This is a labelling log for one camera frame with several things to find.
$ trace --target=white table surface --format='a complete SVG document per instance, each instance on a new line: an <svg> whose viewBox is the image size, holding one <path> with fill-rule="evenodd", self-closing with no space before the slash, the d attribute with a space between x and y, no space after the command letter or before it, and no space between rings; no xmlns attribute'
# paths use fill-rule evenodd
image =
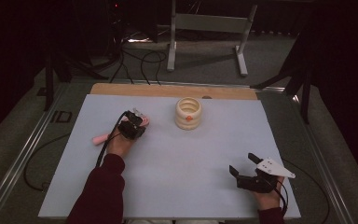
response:
<svg viewBox="0 0 358 224"><path fill-rule="evenodd" d="M179 99L88 95L39 216L69 215L102 148L94 146L91 138L110 133L118 117L136 107L150 118L150 125L125 158L124 218L257 217L255 199L236 187L228 166L241 175L255 175L249 152L282 164L261 102L200 99L201 125L184 131L174 123ZM285 217L300 217L288 180L283 184L289 196Z"/></svg>

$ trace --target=hand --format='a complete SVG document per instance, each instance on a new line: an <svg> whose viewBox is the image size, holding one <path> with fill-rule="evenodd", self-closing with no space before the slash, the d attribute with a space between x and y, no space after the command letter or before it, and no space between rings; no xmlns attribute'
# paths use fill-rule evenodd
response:
<svg viewBox="0 0 358 224"><path fill-rule="evenodd" d="M281 187L282 187L281 183L283 183L283 180L284 177L278 176L278 181L279 181L277 184L278 191L281 191ZM267 210L270 208L280 207L281 197L275 190L273 190L270 193L257 193L252 191L252 194L255 196L255 199L257 200L258 209L260 211Z"/></svg>
<svg viewBox="0 0 358 224"><path fill-rule="evenodd" d="M130 140L125 138L118 129L113 132L112 136L115 137L110 140L109 144L107 145L106 152L116 154L124 159L124 157L129 153L132 145L136 142L136 140Z"/></svg>

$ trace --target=table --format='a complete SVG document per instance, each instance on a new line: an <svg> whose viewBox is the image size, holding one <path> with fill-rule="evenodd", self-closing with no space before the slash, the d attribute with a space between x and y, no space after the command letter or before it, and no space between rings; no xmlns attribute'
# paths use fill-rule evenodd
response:
<svg viewBox="0 0 358 224"><path fill-rule="evenodd" d="M96 84L90 93L62 154L40 217L64 218L69 214L100 151L100 147L90 142L91 137L110 132L112 123L116 122L112 115L121 114L130 105L146 113L151 123L131 150L136 153L130 153L125 159L124 218L227 220L257 217L252 195L237 189L234 177L228 172L231 164L243 175L254 175L255 164L247 160L248 152L282 162L263 107L253 91ZM183 96L213 98L200 99L203 122L194 131L180 130L171 120L177 97ZM246 125L232 128L239 123ZM224 124L236 132L225 132ZM284 184L291 202L286 217L299 217L288 180Z"/></svg>
<svg viewBox="0 0 358 224"><path fill-rule="evenodd" d="M256 9L257 4L253 4L248 18L181 14L176 13L176 0L172 0L171 43L168 54L167 70L174 70L176 52L176 29L217 31L242 34L241 44L239 46L236 46L235 49L238 65L240 66L241 75L247 76L248 70L246 68L245 59L243 57L243 49L245 48L246 40L248 39L248 35L251 31Z"/></svg>

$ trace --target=white stand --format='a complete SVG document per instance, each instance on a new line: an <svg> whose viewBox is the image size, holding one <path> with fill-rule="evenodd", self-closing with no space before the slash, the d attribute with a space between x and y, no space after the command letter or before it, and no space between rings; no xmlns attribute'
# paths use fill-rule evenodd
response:
<svg viewBox="0 0 358 224"><path fill-rule="evenodd" d="M176 13L176 0L172 0L171 44L170 52L168 54L167 70L172 72L175 66L176 29L217 31L242 34L241 44L236 46L236 53L241 75L246 77L248 75L248 70L246 69L243 57L243 49L251 31L256 9L257 5L252 5L248 18L180 14Z"/></svg>

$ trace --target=maroon sleeve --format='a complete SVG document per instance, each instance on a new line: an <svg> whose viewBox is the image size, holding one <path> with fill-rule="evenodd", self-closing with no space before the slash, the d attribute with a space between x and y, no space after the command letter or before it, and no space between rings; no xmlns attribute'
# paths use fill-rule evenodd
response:
<svg viewBox="0 0 358 224"><path fill-rule="evenodd" d="M282 209L280 207L270 208L267 210L258 210L260 224L283 224Z"/></svg>
<svg viewBox="0 0 358 224"><path fill-rule="evenodd" d="M107 154L103 165L94 168L87 179L83 192L77 199L66 222L113 223L123 218L124 161L118 155Z"/></svg>

